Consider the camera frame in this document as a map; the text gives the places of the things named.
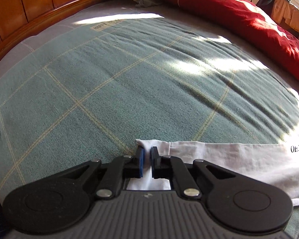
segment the gray bed sheet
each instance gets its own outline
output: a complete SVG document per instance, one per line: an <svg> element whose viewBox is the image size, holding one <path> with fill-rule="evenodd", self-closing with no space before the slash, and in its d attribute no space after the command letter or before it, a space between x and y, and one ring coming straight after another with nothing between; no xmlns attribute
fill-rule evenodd
<svg viewBox="0 0 299 239"><path fill-rule="evenodd" d="M208 31L216 35L222 36L228 39L233 44L239 46L249 56L262 62L265 66L273 70L279 75L286 83L290 85L292 89L299 94L299 82L293 78L290 74L274 64L269 58L264 56L261 52L255 49L253 46L238 38L229 31L220 28L209 22L205 22L195 16L179 11L177 8L169 7L167 5L161 5L151 8L137 9L135 4L131 0L114 0L106 3L102 3L96 6L87 8L72 17L69 17L41 32L37 36L27 38L15 48L13 48L1 61L0 61L0 78L7 73L12 66L17 64L20 60L42 47L44 44L53 40L54 38L70 32L75 28L80 27L83 24L93 23L93 19L97 17L108 17L116 15L123 15L122 19L126 19L126 14L141 14L152 13L160 15L169 20L173 20L179 24L184 24L188 27L193 27L198 30ZM293 216L286 228L286 231L292 238L299 237L299 207L295 207Z"/></svg>

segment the metal rivet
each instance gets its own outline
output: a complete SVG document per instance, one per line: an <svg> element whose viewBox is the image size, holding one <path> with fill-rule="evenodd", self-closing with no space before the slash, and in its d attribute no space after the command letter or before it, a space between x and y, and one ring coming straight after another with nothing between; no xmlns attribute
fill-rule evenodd
<svg viewBox="0 0 299 239"><path fill-rule="evenodd" d="M196 197L199 195L199 190L189 188L189 189L184 190L184 194L189 197Z"/></svg>
<svg viewBox="0 0 299 239"><path fill-rule="evenodd" d="M98 195L101 198L108 198L108 197L112 196L112 191L107 190L107 189L101 189L96 192L96 195Z"/></svg>

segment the ribbed gray plastic surface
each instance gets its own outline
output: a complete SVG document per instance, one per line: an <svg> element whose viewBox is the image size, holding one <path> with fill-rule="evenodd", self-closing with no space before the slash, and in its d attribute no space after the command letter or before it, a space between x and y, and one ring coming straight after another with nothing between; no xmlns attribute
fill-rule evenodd
<svg viewBox="0 0 299 239"><path fill-rule="evenodd" d="M284 232L246 236L216 224L194 201L175 191L122 191L113 200L98 201L70 229L53 235L26 235L15 230L5 239L290 239Z"/></svg>

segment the blanket label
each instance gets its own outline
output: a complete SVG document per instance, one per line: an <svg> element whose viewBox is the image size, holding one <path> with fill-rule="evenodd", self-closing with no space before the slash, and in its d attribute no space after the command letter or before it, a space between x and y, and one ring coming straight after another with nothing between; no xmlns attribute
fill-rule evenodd
<svg viewBox="0 0 299 239"><path fill-rule="evenodd" d="M294 153L294 152L299 152L299 145L291 146L291 147L290 147L290 151L291 151L292 153Z"/></svg>
<svg viewBox="0 0 299 239"><path fill-rule="evenodd" d="M95 31L102 31L102 30L112 27L122 21L125 21L125 20L113 20L113 21L109 21L109 22L102 22L102 23L98 23L97 25L94 25L90 29L95 30Z"/></svg>

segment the round black pad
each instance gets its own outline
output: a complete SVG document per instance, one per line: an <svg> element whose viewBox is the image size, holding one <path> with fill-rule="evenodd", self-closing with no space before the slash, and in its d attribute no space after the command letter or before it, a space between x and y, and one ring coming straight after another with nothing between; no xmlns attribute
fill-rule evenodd
<svg viewBox="0 0 299 239"><path fill-rule="evenodd" d="M11 226L28 234L49 234L78 222L88 211L89 196L73 180L56 178L27 184L3 202Z"/></svg>
<svg viewBox="0 0 299 239"><path fill-rule="evenodd" d="M212 216L243 233L271 233L287 224L293 206L286 193L249 178L235 179L223 180L209 193Z"/></svg>
<svg viewBox="0 0 299 239"><path fill-rule="evenodd" d="M234 203L247 211L262 211L269 207L270 198L259 191L241 191L234 196Z"/></svg>

